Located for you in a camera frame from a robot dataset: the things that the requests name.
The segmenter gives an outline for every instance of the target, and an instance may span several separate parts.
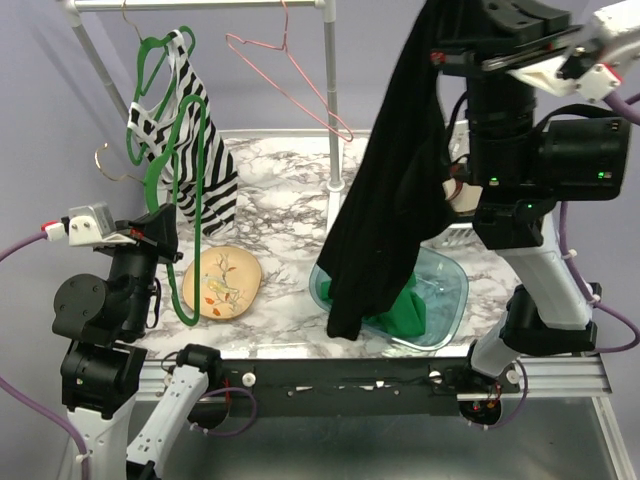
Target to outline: wall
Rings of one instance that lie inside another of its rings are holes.
[[[354,128],[370,128],[375,119],[397,55],[419,11],[422,0],[402,2],[383,0],[341,0],[338,2],[338,76],[341,113]],[[583,12],[614,2],[549,0],[550,5],[571,10],[575,21]],[[278,42],[282,12],[278,9],[220,10],[216,12],[130,13],[143,35],[162,36],[186,23],[198,38],[194,65],[208,86],[214,113],[222,128],[314,127],[312,120],[263,83],[226,47],[224,33],[233,31],[250,38]],[[291,10],[290,42],[294,55],[319,86],[324,83],[322,25],[319,13],[312,9]],[[119,13],[101,14],[100,19],[123,63],[135,74],[136,37]],[[305,103],[313,102],[292,69],[273,52],[256,52],[261,66],[273,72],[277,80]],[[639,72],[632,72],[628,84],[638,84]],[[462,91],[461,82],[441,81],[442,102],[450,111]],[[557,99],[541,93],[539,116],[578,97]],[[321,111],[320,104],[312,103]],[[640,285],[638,250],[634,245],[640,234],[635,206],[640,203],[640,140],[636,129],[624,192],[615,201],[572,206],[569,234],[578,249],[579,265],[589,280],[603,283],[608,303],[629,315],[637,312],[636,289]],[[600,343],[617,345],[628,338],[625,328],[614,320],[597,315]],[[613,404],[629,453],[640,472],[640,416],[635,396],[639,374],[640,350],[605,356],[614,388]]]
[[[117,217],[139,214],[138,187],[114,185],[93,165],[94,150],[105,141],[122,144],[124,130],[61,11],[51,0],[5,0],[0,12],[0,248],[73,206],[106,200]],[[110,47],[99,22],[87,23],[102,37],[99,46]],[[130,88],[113,51],[101,50]],[[126,165],[116,153],[104,162],[120,172]],[[105,276],[107,268],[106,257],[72,251],[63,241],[39,242],[0,268],[0,375],[59,414],[59,368],[68,342],[51,333],[53,297],[70,276]],[[57,478],[66,434],[2,391],[0,418],[0,478]]]

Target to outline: gray floor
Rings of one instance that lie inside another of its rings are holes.
[[[153,408],[136,407],[135,435]],[[242,422],[232,419],[228,427]],[[532,399],[483,432],[428,416],[261,419],[233,439],[180,434],[163,480],[608,480],[590,400]]]

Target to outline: green hanger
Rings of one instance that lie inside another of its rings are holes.
[[[178,116],[176,117],[176,121],[171,129],[171,135],[169,136],[169,142],[162,153],[162,155],[158,156],[154,159],[149,168],[147,168],[147,173],[144,177],[144,196],[147,202],[147,208],[149,212],[153,213],[160,208],[160,202],[158,201],[158,181],[160,180],[160,175],[162,174],[162,169],[165,167],[167,162],[172,159],[173,160],[173,200],[174,204],[177,203],[178,198],[178,179],[180,178],[180,158],[175,151],[175,144],[178,137],[178,133],[180,132],[180,126],[182,125],[182,120],[184,119],[185,114],[187,113],[187,107],[192,103],[197,103],[202,111],[204,112],[206,109],[206,105],[202,98],[197,95],[189,95],[185,97],[182,102],[180,102],[180,108],[178,110]],[[204,143],[205,143],[205,131],[207,128],[207,124],[204,121],[205,115],[201,115],[200,117],[200,128],[198,131],[198,166],[197,166],[197,182],[198,185],[196,187],[196,224],[195,224],[195,298],[194,298],[194,316],[190,318],[187,314],[182,310],[182,305],[180,304],[180,298],[178,297],[178,288],[176,285],[176,276],[173,270],[173,265],[167,265],[167,274],[169,277],[169,285],[171,286],[171,301],[173,303],[173,308],[178,315],[178,318],[182,320],[184,324],[189,327],[193,327],[198,323],[200,318],[200,237],[202,234],[202,184],[204,177]]]
[[[178,30],[183,34],[186,33],[191,38],[191,45],[189,46],[189,49],[187,51],[187,55],[191,56],[193,49],[196,47],[196,36],[194,35],[193,31],[185,25],[180,27]],[[155,37],[148,37],[144,39],[140,44],[140,49],[138,50],[138,82],[136,84],[136,91],[133,95],[134,102],[138,102],[141,97],[144,97],[149,92],[149,88],[151,88],[151,84],[155,80],[156,76],[158,75],[158,72],[160,71],[160,68],[162,67],[162,64],[167,58],[167,55],[168,55],[167,44],[172,40],[173,38],[170,35],[167,35],[162,39],[157,39]],[[151,78],[149,78],[149,81],[145,84],[144,83],[144,67],[147,62],[147,56],[149,55],[151,50],[154,50],[156,48],[164,49],[164,53],[162,54],[162,57],[156,64],[156,67],[153,69]],[[169,99],[173,95],[173,92],[175,89],[176,89],[176,78],[174,76],[171,79],[169,90],[167,91],[167,94],[164,96],[164,99],[162,100],[162,103],[160,104],[160,107],[156,112],[156,116],[155,116],[156,121],[159,120],[161,115],[163,114],[164,109],[167,107],[167,103],[169,102]],[[138,152],[138,155],[136,155],[133,151],[133,131],[130,128],[127,128],[127,151],[129,153],[129,158],[131,159],[131,162],[134,165],[137,166],[142,163],[142,158],[144,157],[144,154],[147,151],[147,148],[149,148],[148,145],[146,144],[142,145],[140,147],[140,151]]]

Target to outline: blue translucent container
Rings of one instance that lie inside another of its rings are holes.
[[[457,262],[428,248],[420,249],[414,272],[416,285],[412,290],[427,306],[426,333],[421,337],[398,338],[366,323],[362,328],[423,352],[438,350],[451,341],[460,326],[469,295],[469,280]],[[320,267],[313,267],[309,290],[318,306],[327,312],[331,305],[321,300],[320,292],[321,285],[329,280]]]

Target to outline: white basket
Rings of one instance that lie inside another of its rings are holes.
[[[427,242],[430,248],[460,248],[478,241],[471,223],[454,223]]]

